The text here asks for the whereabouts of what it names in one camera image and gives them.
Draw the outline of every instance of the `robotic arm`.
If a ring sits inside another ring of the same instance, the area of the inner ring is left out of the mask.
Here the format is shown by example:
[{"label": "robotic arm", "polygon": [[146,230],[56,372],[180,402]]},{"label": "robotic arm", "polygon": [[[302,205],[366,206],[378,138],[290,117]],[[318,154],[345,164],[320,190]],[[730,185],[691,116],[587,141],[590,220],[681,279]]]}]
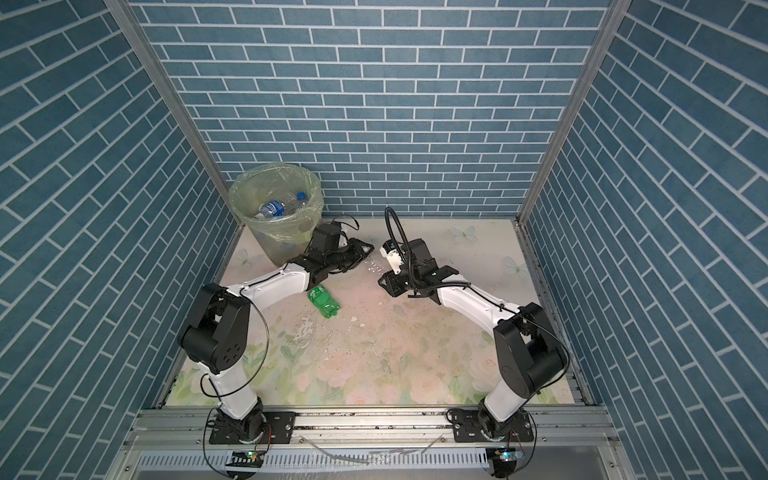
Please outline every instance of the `robotic arm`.
[{"label": "robotic arm", "polygon": [[[568,367],[568,354],[552,333],[544,310],[520,306],[472,286],[458,270],[438,267],[422,239],[408,241],[394,210],[387,208],[390,240],[379,250],[392,270],[379,279],[391,296],[413,290],[413,298],[430,298],[467,316],[494,336],[502,380],[478,405],[478,423],[488,439],[503,438],[515,413]],[[389,217],[402,242],[395,240]],[[530,336],[526,343],[523,336]]]},{"label": "robotic arm", "polygon": [[177,341],[208,375],[215,391],[208,396],[221,401],[223,420],[241,442],[258,441],[265,425],[261,399],[251,389],[242,362],[251,305],[261,316],[261,309],[311,290],[329,274],[355,268],[372,251],[373,245],[348,238],[339,222],[322,223],[306,252],[282,268],[245,283],[210,283],[200,289]]}]

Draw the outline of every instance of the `brick wall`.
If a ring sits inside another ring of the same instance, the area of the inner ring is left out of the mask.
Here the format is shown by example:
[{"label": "brick wall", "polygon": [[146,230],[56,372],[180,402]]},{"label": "brick wall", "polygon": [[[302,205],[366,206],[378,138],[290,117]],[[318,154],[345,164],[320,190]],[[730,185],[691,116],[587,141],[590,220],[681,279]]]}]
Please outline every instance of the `brick wall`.
[{"label": "brick wall", "polygon": [[531,217],[638,478],[768,478],[766,7],[634,0]]},{"label": "brick wall", "polygon": [[0,12],[0,478],[91,478],[233,220],[101,0]]},{"label": "brick wall", "polygon": [[225,177],[285,161],[329,213],[512,217],[608,0],[257,3],[131,3]]}]

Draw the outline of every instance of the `blue bottle label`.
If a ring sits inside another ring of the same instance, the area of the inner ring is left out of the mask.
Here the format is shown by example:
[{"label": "blue bottle label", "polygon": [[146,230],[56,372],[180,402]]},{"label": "blue bottle label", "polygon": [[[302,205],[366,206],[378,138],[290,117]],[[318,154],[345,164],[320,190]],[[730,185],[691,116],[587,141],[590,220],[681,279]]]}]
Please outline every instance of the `blue bottle label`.
[{"label": "blue bottle label", "polygon": [[270,211],[273,217],[279,217],[280,215],[285,212],[285,209],[283,208],[283,204],[280,203],[277,200],[272,200],[271,202],[264,204],[267,210]]}]

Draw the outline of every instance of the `floral tabletop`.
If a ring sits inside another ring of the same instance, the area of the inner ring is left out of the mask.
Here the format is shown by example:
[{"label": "floral tabletop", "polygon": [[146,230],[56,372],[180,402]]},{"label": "floral tabletop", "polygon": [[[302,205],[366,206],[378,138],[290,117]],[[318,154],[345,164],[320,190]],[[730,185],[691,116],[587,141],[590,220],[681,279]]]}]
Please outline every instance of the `floral tabletop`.
[{"label": "floral tabletop", "polygon": [[[410,240],[423,238],[438,265],[451,265],[495,296],[537,302],[512,223],[508,220],[408,220]],[[384,220],[360,221],[351,237],[380,246]],[[239,283],[276,267],[245,229],[221,281]],[[264,367],[252,382],[266,405],[474,405],[500,380],[493,338],[454,310],[407,295],[392,298],[376,281],[389,265],[378,248],[356,269],[323,282],[341,309],[323,318],[306,294],[263,311],[270,327]],[[250,376],[264,355],[263,324],[250,316],[243,355]],[[214,405],[200,393],[201,372],[189,359],[169,406]],[[573,403],[567,380],[531,403]]]}]

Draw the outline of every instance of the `trash can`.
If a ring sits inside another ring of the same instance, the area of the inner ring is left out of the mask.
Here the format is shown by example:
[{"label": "trash can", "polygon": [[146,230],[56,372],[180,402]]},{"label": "trash can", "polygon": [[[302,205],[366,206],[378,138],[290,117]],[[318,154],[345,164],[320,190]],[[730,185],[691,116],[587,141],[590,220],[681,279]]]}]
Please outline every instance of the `trash can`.
[{"label": "trash can", "polygon": [[[256,218],[259,207],[286,191],[304,192],[309,201],[296,213],[285,217]],[[315,174],[306,168],[280,162],[240,174],[230,188],[230,201],[237,216],[250,228],[276,266],[304,252],[325,205],[320,180]]]}]

